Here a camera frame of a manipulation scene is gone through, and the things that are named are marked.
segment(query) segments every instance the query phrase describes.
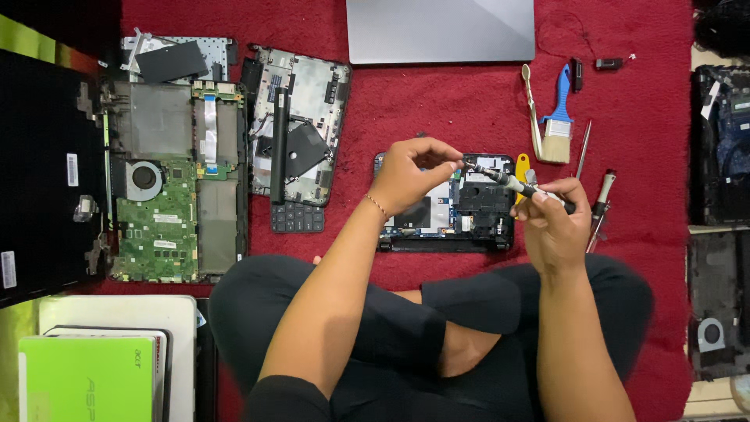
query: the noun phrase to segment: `label sticker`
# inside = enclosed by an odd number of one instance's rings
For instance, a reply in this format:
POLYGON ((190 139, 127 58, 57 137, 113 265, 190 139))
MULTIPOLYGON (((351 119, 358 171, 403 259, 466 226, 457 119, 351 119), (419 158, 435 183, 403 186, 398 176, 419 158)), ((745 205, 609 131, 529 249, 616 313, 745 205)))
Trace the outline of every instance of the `label sticker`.
POLYGON ((67 185, 78 186, 78 154, 68 154, 67 162, 67 185))
POLYGON ((16 287, 16 252, 3 252, 0 257, 2 259, 2 287, 16 287))
POLYGON ((177 249, 177 243, 167 242, 166 240, 154 240, 154 247, 155 248, 177 249))
POLYGON ((157 223, 182 223, 182 219, 173 214, 154 214, 154 221, 157 223))

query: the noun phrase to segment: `right hand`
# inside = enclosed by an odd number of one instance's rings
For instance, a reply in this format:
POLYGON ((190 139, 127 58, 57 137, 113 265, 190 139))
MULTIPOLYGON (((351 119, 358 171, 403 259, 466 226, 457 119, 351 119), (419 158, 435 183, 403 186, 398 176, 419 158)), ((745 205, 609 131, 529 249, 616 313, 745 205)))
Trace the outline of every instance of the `right hand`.
POLYGON ((511 209, 511 216, 523 222, 523 238, 531 264, 540 275, 559 275, 585 269, 586 246, 591 231, 591 207, 584 187, 575 178, 540 185, 575 204, 575 213, 566 213, 559 201, 535 193, 511 209))
POLYGON ((464 154, 432 137, 394 143, 385 154, 369 194, 388 217, 403 213, 463 168, 464 154))

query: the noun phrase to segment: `precision screwdriver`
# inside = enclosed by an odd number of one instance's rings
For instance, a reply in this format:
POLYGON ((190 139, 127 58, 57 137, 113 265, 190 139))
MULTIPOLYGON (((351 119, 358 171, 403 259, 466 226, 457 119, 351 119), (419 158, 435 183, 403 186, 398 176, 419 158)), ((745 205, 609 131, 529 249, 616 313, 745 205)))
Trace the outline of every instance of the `precision screwdriver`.
POLYGON ((575 212, 574 203, 568 202, 567 200, 564 200, 555 194, 542 191, 540 188, 537 188, 536 186, 531 186, 527 183, 521 182, 520 180, 516 179, 515 176, 500 173, 499 171, 491 170, 491 169, 482 167, 479 164, 470 163, 468 161, 466 162, 466 166, 474 170, 477 173, 484 174, 485 176, 489 177, 490 179, 500 184, 503 188, 511 189, 528 198, 531 198, 534 192, 539 192, 540 194, 545 194, 548 197, 551 197, 554 200, 557 200, 558 202, 560 202, 563 208, 565 208, 566 213, 572 214, 575 212))

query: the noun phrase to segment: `gray laptop lid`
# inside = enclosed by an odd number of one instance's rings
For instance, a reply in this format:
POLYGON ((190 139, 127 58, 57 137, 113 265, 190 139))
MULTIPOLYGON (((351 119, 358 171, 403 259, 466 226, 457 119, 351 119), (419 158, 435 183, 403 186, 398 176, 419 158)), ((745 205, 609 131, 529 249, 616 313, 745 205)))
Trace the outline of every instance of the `gray laptop lid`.
POLYGON ((534 59, 533 0, 346 0, 355 64, 534 59))

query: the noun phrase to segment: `red rug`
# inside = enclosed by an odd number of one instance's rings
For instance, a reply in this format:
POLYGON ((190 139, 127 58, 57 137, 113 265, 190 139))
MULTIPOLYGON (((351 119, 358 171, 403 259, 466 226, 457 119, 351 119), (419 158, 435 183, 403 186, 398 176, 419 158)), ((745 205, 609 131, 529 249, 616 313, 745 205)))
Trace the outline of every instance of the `red rug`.
MULTIPOLYGON (((155 35, 201 35, 269 45, 346 62, 344 0, 123 0, 123 35, 133 27, 155 35)), ((627 383, 638 420, 679 419, 691 377, 683 353, 689 305, 685 284, 686 180, 692 9, 689 2, 538 2, 538 45, 532 87, 541 114, 554 108, 557 75, 570 56, 586 63, 583 91, 568 97, 576 119, 566 166, 538 164, 540 181, 575 173, 586 123, 593 120, 581 180, 598 193, 608 167, 617 170, 608 213, 608 240, 598 252, 641 272, 655 295, 655 314, 638 365, 627 383), (597 57, 635 54, 617 72, 597 72, 597 57), (658 180, 657 197, 642 190, 658 180)), ((254 197, 250 253, 324 255, 372 180, 372 159, 397 140, 425 131, 462 152, 533 156, 520 65, 393 66, 355 68, 351 100, 322 234, 272 234, 269 200, 254 197)), ((239 66, 232 80, 239 79, 239 66)), ((371 281, 392 290, 424 280, 468 276, 498 265, 525 262, 522 230, 505 255, 378 254, 371 281)), ((192 294, 209 286, 126 285, 105 282, 100 294, 192 294)), ((222 421, 238 419, 242 398, 228 373, 220 379, 222 421)))

